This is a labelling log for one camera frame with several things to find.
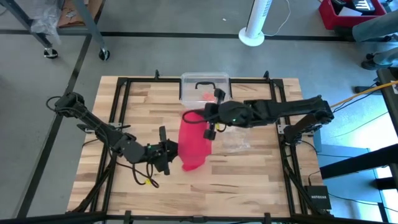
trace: plastic container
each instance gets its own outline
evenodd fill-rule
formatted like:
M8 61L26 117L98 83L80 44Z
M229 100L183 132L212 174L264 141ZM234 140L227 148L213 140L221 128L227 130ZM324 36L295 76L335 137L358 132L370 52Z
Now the plastic container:
M214 89L225 92L224 101L231 96L227 73L184 73L181 76L181 102L187 109L204 108L206 103L216 102Z
M321 6L319 7L319 13L321 14L323 24L328 30L333 30L335 26L353 27L362 22L374 19L378 16L386 14L383 6L380 4L379 0L371 0L375 13L373 16L338 16L333 9L331 0L323 0Z
M203 118L195 113L188 113L185 117L189 121L200 121ZM181 119L178 134L178 156L185 171L194 170L206 161L211 154L211 141L203 137L207 123L189 124Z

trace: yellow cable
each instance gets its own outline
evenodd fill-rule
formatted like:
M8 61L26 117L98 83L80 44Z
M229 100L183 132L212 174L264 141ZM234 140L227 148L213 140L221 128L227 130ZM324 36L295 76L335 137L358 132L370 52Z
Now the yellow cable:
M361 93L357 93L357 94L353 95L350 98L347 98L347 99L345 99L343 101L340 101L340 102L338 102L338 103L336 103L334 105L331 105L330 108L334 108L334 107L336 107L336 106L338 106L338 105L340 105L342 103L348 102L348 101L352 100L353 98L356 98L357 96L363 95L365 93L369 93L369 92L372 92L372 91L380 90L381 88L385 88L387 86L392 86L392 85L395 85L395 84L398 84L398 81L390 82L390 83L386 83L386 84L383 84L383 85L379 85L379 86L370 88L368 90L362 91Z

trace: container handle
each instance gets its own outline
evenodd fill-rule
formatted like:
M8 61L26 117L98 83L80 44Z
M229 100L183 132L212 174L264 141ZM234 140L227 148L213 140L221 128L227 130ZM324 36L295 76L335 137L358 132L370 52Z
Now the container handle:
M197 83L195 84L195 89L196 89L196 90L198 89L198 85L213 85L213 89L216 88L216 84L213 83L213 82L197 82Z

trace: cardboard box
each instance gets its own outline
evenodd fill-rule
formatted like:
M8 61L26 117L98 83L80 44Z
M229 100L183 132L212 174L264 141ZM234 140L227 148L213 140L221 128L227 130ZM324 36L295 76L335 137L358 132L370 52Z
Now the cardboard box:
M100 10L102 0L84 0L87 8L94 19ZM71 26L84 26L85 23L76 10L72 0L65 0L62 7L62 13L60 20L58 21L58 27L71 27Z

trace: black metal frame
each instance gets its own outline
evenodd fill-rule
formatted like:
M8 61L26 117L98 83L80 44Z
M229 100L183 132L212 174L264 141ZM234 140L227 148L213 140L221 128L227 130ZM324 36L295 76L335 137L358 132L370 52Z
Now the black metal frame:
M129 91L131 84L134 82L165 82L165 83L180 83L179 78L160 78L159 72L156 71L154 78L118 78L116 84L116 90L113 98L113 103L111 107L111 113L109 116L109 122L113 123L116 117L116 110L118 108L118 100L121 94L121 89L125 85L123 100L121 105L121 112L119 116L119 123L124 122L124 117L126 114L127 101L129 97ZM269 73L266 72L262 79L231 79L230 83L264 83L270 85L271 99L276 101L276 91L275 88L278 87L280 91L280 97L282 102L286 102L286 96L284 91L284 83L282 79L270 79ZM290 118L285 117L286 124L290 124ZM379 223L379 222L368 222L363 220L353 220L347 218L334 218L327 213L323 213L317 210L317 208L312 203L310 197L306 193L300 176L300 167L297 159L295 146L290 147L290 153L292 157L293 169L290 168L289 162L286 155L286 145L283 143L283 134L278 134L280 155L282 159L282 169L284 171L285 188L287 194L288 207L290 212L290 217L271 217L270 213L264 213L263 217L203 217L203 216L162 216L162 215L132 215L131 211L126 211L124 215L107 215L109 200L111 196L111 189L114 177L114 171L116 167L116 155L112 154L111 160L106 166L106 158L108 152L103 147L103 152L99 162L98 173L96 177L96 186L91 190L89 197L84 201L85 206L80 206L72 212L67 212L63 215L50 215L43 217L19 217L18 219L10 220L0 220L0 224L5 223L92 223L102 220L124 220L124 223L132 223L134 220L158 220L158 221L188 221L192 223L204 223L204 222L262 222L266 224L271 224L271 222L283 222L283 223ZM100 212L96 211L99 197L99 186L104 183L104 180L108 179L106 183L104 201L102 204L102 209ZM294 199L292 186L290 181L294 183L298 190L300 208L302 214L295 212ZM91 202L91 207L89 212L85 212L88 202ZM311 209L312 215L308 215L307 206Z

